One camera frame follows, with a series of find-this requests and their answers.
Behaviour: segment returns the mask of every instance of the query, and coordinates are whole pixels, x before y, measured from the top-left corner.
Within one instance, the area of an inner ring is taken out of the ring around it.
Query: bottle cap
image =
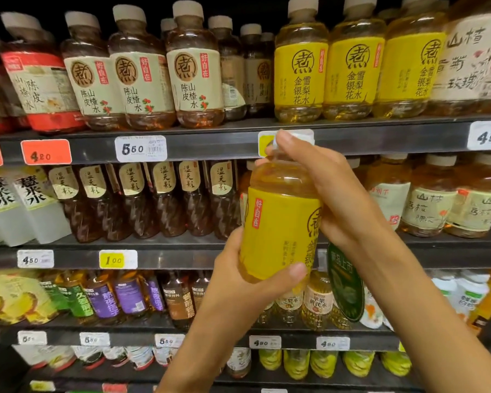
[[[376,0],[345,0],[344,12],[346,12],[347,8],[351,8],[356,5],[364,5],[364,4],[372,4],[373,6],[376,6]]]
[[[225,15],[212,16],[207,20],[207,26],[210,29],[227,28],[233,30],[233,19]]]
[[[452,280],[455,278],[455,273],[446,269],[433,269],[431,270],[431,277],[440,280]]]
[[[34,16],[20,12],[2,12],[0,14],[2,23],[7,28],[24,28],[42,30],[42,25]]]
[[[203,18],[202,4],[191,0],[178,0],[173,4],[173,16],[191,15]]]
[[[378,13],[380,19],[396,19],[400,15],[400,10],[398,8],[388,8],[383,9]]]
[[[100,23],[98,23],[96,16],[87,12],[68,11],[65,13],[65,22],[67,23],[67,27],[90,26],[100,29]]]
[[[43,29],[42,29],[42,32],[44,34],[44,40],[46,40],[47,42],[50,42],[50,43],[55,43],[56,42],[56,40],[54,39],[53,33],[51,33],[48,30],[43,30]]]
[[[263,32],[262,37],[260,38],[260,41],[274,41],[275,40],[275,35],[271,32]]]
[[[380,154],[380,157],[390,160],[405,160],[407,158],[407,153]]]
[[[299,138],[301,140],[309,142],[311,145],[315,144],[315,133],[312,129],[299,129],[298,131],[288,130],[287,132],[289,132],[295,138]],[[276,135],[273,139],[273,149],[278,149],[278,144],[276,143]]]
[[[240,35],[262,34],[262,26],[258,23],[248,23],[240,28]]]
[[[292,12],[301,9],[313,9],[318,12],[318,0],[289,0],[288,17]]]
[[[160,21],[160,30],[171,31],[176,29],[177,25],[174,18],[164,18]]]
[[[351,169],[354,170],[360,166],[360,157],[350,157],[347,159],[347,162],[349,163]]]
[[[442,156],[440,154],[429,153],[426,157],[426,164],[438,166],[452,166],[457,162],[457,155]]]
[[[469,270],[469,269],[463,269],[460,271],[460,275],[464,278],[467,278],[468,280],[477,282],[479,284],[484,284],[489,281],[489,273],[487,273],[485,270],[482,269],[477,269],[477,270]]]
[[[113,7],[113,16],[115,22],[119,20],[139,20],[140,22],[147,23],[145,19],[145,12],[142,8],[136,5],[118,4]]]

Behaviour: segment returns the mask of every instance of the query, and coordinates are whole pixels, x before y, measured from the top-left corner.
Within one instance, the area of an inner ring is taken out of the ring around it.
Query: purple label
[[[157,282],[153,279],[149,279],[145,281],[145,284],[149,287],[149,299],[151,300],[151,304],[158,311],[164,310],[164,302],[162,300],[162,295],[160,295],[160,288],[157,285]]]
[[[89,288],[84,290],[91,301],[92,308],[100,318],[109,318],[116,316],[120,311],[116,304],[115,296],[109,290],[107,285],[98,288]]]
[[[115,284],[116,295],[126,314],[145,310],[144,296],[136,280]]]

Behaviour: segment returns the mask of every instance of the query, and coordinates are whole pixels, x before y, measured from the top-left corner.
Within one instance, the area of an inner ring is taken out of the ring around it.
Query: clear bottle
[[[164,237],[180,236],[187,230],[187,216],[173,162],[144,163],[144,171],[153,193],[160,231]]]
[[[109,37],[127,122],[139,131],[169,128],[176,121],[164,44],[145,29],[143,9],[113,7],[118,32]]]
[[[167,35],[174,29],[177,25],[174,18],[164,18],[160,21],[160,39],[165,43],[167,40]]]
[[[34,231],[29,224],[27,211],[0,168],[0,237],[9,247],[34,240]]]
[[[215,236],[220,240],[227,240],[240,226],[240,198],[235,185],[234,163],[232,160],[203,162],[206,183],[210,187]]]
[[[60,313],[67,313],[70,310],[69,303],[56,284],[56,278],[60,273],[62,273],[62,271],[55,269],[42,271],[38,276],[38,281],[46,291],[47,295],[51,298],[56,309]]]
[[[71,38],[60,49],[85,123],[93,131],[127,129],[118,78],[100,37],[98,19],[90,13],[68,11],[65,21]]]
[[[149,297],[143,289],[143,277],[137,270],[116,271],[113,287],[120,307],[129,318],[144,320],[151,315]]]
[[[431,95],[445,40],[445,13],[438,0],[402,0],[389,24],[373,116],[408,118],[422,113]]]
[[[314,331],[325,330],[331,320],[333,305],[334,296],[327,273],[312,270],[304,291],[302,321]]]
[[[442,231],[457,196],[456,161],[456,155],[430,153],[426,163],[413,170],[402,231],[418,237],[433,237]]]
[[[4,43],[0,40],[0,53],[4,51]],[[22,104],[13,83],[7,74],[6,68],[0,59],[0,97],[6,107],[6,112],[9,116],[9,125],[13,130],[29,129],[26,112],[23,111]]]
[[[386,25],[389,25],[392,21],[400,16],[399,8],[387,8],[380,11],[377,15],[382,19]]]
[[[124,196],[129,224],[138,238],[156,236],[160,231],[158,215],[153,207],[151,192],[145,183],[140,163],[108,164],[107,173],[113,188]]]
[[[27,209],[29,224],[40,244],[52,243],[71,234],[62,205],[42,167],[24,166],[10,170],[8,179]]]
[[[45,41],[38,19],[18,12],[0,17],[14,38],[1,57],[29,124],[46,135],[84,129],[62,57]]]
[[[206,294],[207,286],[211,281],[211,271],[198,270],[197,273],[198,277],[191,286],[191,291],[193,293],[193,299],[195,300],[195,309],[198,312],[200,305],[202,305],[203,297]]]
[[[255,169],[255,161],[247,160],[245,166],[247,171],[244,172],[244,175],[242,175],[238,183],[238,192],[240,193],[240,220],[242,222],[242,226],[246,222],[248,191],[249,186],[251,185],[251,173]]]
[[[102,238],[104,231],[76,178],[75,169],[68,165],[49,167],[46,171],[76,240],[90,243]]]
[[[371,112],[376,95],[385,22],[374,18],[376,0],[346,0],[346,19],[329,34],[322,113],[329,120],[357,120]]]
[[[380,155],[367,170],[364,185],[393,230],[399,226],[411,186],[412,170],[406,160],[407,153]]]
[[[133,229],[128,222],[118,181],[115,181],[115,187],[111,187],[105,165],[79,166],[78,169],[85,195],[104,231],[105,239],[117,242],[129,237]]]
[[[284,349],[284,369],[295,379],[304,379],[309,370],[310,350]]]
[[[195,307],[188,275],[170,270],[162,289],[173,325],[180,330],[189,330],[195,318]]]
[[[265,309],[260,313],[258,318],[256,319],[256,325],[261,325],[263,327],[267,327],[271,321],[271,316],[274,311],[274,302],[269,303]]]
[[[85,272],[82,270],[64,270],[56,279],[60,292],[65,296],[71,313],[80,324],[93,325],[98,323],[98,317],[84,292]]]
[[[233,20],[229,16],[216,15],[207,20],[208,27],[218,40],[222,74],[223,109],[229,121],[246,116],[244,99],[245,64],[242,44],[233,35]]]
[[[235,347],[226,363],[226,372],[232,378],[241,379],[251,370],[251,349]]]
[[[289,23],[275,40],[275,116],[282,123],[320,117],[327,64],[326,26],[315,20],[318,0],[289,0]]]
[[[288,325],[293,325],[300,316],[300,308],[304,301],[304,292],[294,294],[293,291],[289,291],[287,294],[278,298],[276,303],[276,313],[278,317]]]
[[[164,294],[160,289],[157,275],[152,270],[143,270],[140,275],[142,276],[145,295],[149,298],[153,310],[159,314],[167,313]]]
[[[116,325],[125,321],[113,288],[112,270],[87,270],[84,291],[100,324]]]
[[[213,231],[211,201],[199,161],[181,161],[176,167],[182,184],[187,214],[187,229],[193,236],[206,236]]]
[[[262,26],[248,23],[240,28],[245,59],[245,103],[248,117],[273,114],[273,61],[262,43]]]
[[[458,237],[484,237],[491,229],[491,154],[457,171],[458,194],[444,231]]]
[[[166,48],[176,116],[186,128],[216,127],[225,117],[218,41],[196,1],[175,2],[173,16],[178,27]]]
[[[314,144],[310,130],[291,133]],[[305,262],[310,272],[315,258],[321,200],[308,171],[278,149],[276,138],[273,149],[272,162],[251,174],[239,263],[249,282],[265,280],[297,261]],[[294,294],[305,284],[307,279],[293,289]]]
[[[473,112],[491,68],[491,0],[476,0],[460,13],[450,12],[450,18],[426,109],[437,116]]]

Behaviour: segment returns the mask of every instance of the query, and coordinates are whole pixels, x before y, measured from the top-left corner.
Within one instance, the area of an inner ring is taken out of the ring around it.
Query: green round sign
[[[332,243],[327,247],[327,271],[338,308],[349,321],[359,321],[364,314],[364,282],[346,255]]]

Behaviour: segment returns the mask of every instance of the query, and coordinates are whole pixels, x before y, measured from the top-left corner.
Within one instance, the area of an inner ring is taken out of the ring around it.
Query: red price tag
[[[127,385],[123,383],[102,383],[104,393],[127,393]]]
[[[27,165],[71,164],[71,147],[67,139],[22,140],[23,160]]]

